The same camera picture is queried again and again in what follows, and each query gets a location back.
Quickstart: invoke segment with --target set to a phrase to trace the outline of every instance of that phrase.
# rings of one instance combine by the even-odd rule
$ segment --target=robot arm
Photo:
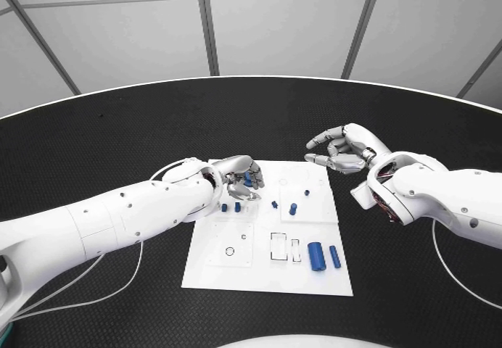
[[[8,269],[0,275],[0,328],[42,285],[102,254],[139,243],[181,222],[220,208],[223,187],[237,199],[260,199],[243,185],[265,187],[250,156],[210,165],[188,160],[164,176],[84,201],[0,223],[0,251]]]
[[[379,204],[403,225],[423,216],[435,218],[459,236],[502,249],[502,173],[449,171],[431,156],[392,152],[356,124],[317,136],[308,149],[331,136],[331,156],[308,154],[306,160],[343,173],[370,167],[367,181],[351,191],[364,209]]]

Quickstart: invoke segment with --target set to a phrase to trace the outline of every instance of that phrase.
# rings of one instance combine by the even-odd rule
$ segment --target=robotic hand
[[[0,332],[42,285],[66,270],[125,248],[181,222],[220,209],[224,186],[236,199],[260,196],[243,185],[249,172],[253,188],[265,187],[262,169],[250,156],[213,165],[187,159],[162,181],[149,180],[84,201],[0,223]]]
[[[502,173],[452,170],[431,156],[392,152],[374,133],[357,124],[321,133],[306,148],[331,140],[330,157],[306,160],[343,173],[370,168],[351,193],[364,209],[377,204],[393,222],[409,225],[426,216],[462,237],[502,249]]]

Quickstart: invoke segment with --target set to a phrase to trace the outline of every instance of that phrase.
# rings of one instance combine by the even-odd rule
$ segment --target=black perforated surface
[[[145,181],[172,161],[250,154],[302,161],[327,128],[360,123],[394,150],[451,169],[502,171],[502,117],[394,88],[295,78],[213,78],[138,86],[63,101],[0,120],[0,218],[29,215]],[[356,296],[182,289],[194,224],[146,242],[135,283],[106,302],[17,324],[18,347],[217,347],[257,336],[322,334],[393,347],[501,347],[502,311],[451,279],[432,222],[389,223],[350,190],[364,174],[330,172]],[[439,228],[445,260],[465,284],[502,304],[502,251]],[[116,291],[139,246],[109,254],[41,308]],[[87,268],[64,273],[54,292]]]

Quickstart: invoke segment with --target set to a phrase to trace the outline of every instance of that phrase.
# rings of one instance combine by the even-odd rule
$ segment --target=white board
[[[240,201],[242,212],[236,212],[239,201],[226,192],[220,202],[229,205],[227,212],[197,221],[182,287],[353,296],[327,169],[309,162],[257,164],[266,184],[257,190],[262,200]],[[295,216],[289,214],[292,203],[299,205]],[[288,235],[288,260],[272,260],[272,233]],[[292,239],[299,240],[302,262],[293,261]],[[321,272],[311,268],[312,241],[322,243],[325,253],[327,270]],[[331,245],[337,246],[340,269],[334,266]]]

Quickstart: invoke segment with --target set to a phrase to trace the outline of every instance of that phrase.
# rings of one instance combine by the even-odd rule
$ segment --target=round table
[[[347,123],[367,127],[392,150],[429,154],[452,170],[502,171],[502,114],[474,103],[347,80],[174,80],[70,98],[0,120],[2,219],[145,181],[187,157],[250,154],[256,160],[304,161],[306,142]],[[432,221],[402,226],[379,208],[363,210],[350,191],[364,179],[366,173],[330,171],[354,297],[184,289],[194,229],[187,223],[146,241],[139,275],[117,296],[17,323],[17,347],[218,347],[283,334],[393,347],[500,347],[502,311],[448,275]],[[438,238],[461,281],[502,303],[502,251],[443,227]],[[110,253],[41,309],[115,292],[138,256],[139,246]],[[35,299],[89,266],[66,272]]]

